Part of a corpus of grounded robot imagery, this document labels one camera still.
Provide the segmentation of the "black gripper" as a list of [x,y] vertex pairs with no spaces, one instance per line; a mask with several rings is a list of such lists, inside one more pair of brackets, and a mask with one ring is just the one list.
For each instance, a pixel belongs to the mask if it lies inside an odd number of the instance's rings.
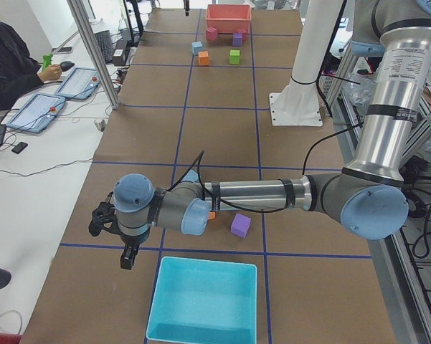
[[[92,237],[98,237],[102,231],[109,234],[119,235],[118,220],[115,213],[115,206],[110,201],[112,200],[113,192],[111,191],[101,201],[96,209],[92,212],[92,219],[88,226],[88,231]],[[140,244],[126,243],[123,253],[120,257],[120,268],[132,270],[135,264]]]

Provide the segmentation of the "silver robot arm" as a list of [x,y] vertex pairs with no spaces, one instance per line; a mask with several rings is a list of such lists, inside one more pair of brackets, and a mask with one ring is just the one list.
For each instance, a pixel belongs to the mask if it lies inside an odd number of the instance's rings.
[[365,239],[384,239],[406,222],[400,162],[431,67],[431,1],[358,1],[353,38],[383,46],[374,93],[354,158],[340,173],[271,181],[193,181],[156,188],[144,175],[120,178],[93,211],[89,232],[119,236],[123,269],[133,267],[150,229],[201,235],[209,214],[300,208],[326,214]]

